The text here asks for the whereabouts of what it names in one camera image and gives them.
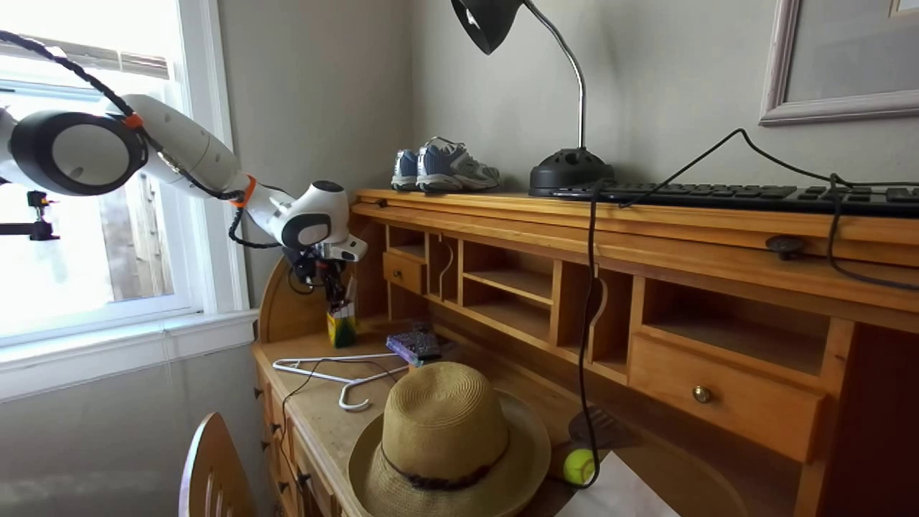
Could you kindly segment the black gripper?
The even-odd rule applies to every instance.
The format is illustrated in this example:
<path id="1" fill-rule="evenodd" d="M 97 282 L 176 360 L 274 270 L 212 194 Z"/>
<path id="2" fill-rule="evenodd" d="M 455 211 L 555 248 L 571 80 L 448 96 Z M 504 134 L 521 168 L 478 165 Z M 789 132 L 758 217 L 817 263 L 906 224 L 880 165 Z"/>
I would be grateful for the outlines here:
<path id="1" fill-rule="evenodd" d="M 367 243 L 363 238 L 349 238 L 346 243 L 311 243 L 291 246 L 285 253 L 291 263 L 291 286 L 295 292 L 323 292 L 327 309 L 340 309 L 351 300 L 349 267 L 363 261 Z"/>

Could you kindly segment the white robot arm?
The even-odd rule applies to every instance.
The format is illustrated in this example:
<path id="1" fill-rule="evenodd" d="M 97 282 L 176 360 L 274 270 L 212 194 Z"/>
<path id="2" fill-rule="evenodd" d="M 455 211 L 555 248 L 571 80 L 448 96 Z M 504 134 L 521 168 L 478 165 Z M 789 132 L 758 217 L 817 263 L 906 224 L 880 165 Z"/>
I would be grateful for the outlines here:
<path id="1" fill-rule="evenodd" d="M 0 39 L 70 68 L 114 106 L 112 113 L 4 113 L 4 178 L 10 184 L 25 181 L 61 194 L 106 194 L 158 155 L 162 181 L 237 207 L 228 230 L 237 243 L 244 243 L 239 224 L 251 215 L 268 231 L 261 246 L 285 253 L 305 292 L 323 290 L 330 312 L 351 300 L 349 267 L 367 253 L 367 243 L 349 230 L 349 191 L 336 181 L 313 181 L 294 197 L 251 175 L 228 144 L 169 102 L 150 95 L 119 95 L 41 39 L 15 32 L 0 32 Z"/>

